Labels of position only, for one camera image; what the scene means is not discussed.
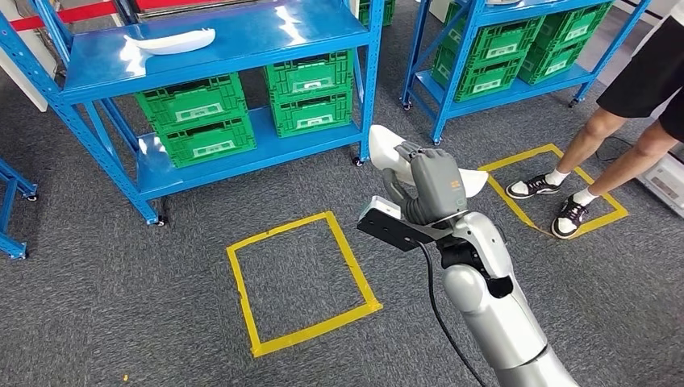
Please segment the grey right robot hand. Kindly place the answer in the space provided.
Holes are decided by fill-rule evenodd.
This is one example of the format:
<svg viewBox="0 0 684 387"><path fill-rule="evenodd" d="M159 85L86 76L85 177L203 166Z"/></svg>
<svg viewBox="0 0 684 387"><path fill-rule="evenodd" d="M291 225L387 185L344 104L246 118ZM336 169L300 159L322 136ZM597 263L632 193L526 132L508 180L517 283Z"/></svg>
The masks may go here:
<svg viewBox="0 0 684 387"><path fill-rule="evenodd" d="M467 210L465 185L455 159L440 148L421 148L411 142L394 147L401 161L410 167L418 196L413 198L399 184L398 173L382 170L390 200L399 205L404 218L417 225L439 223Z"/></svg>

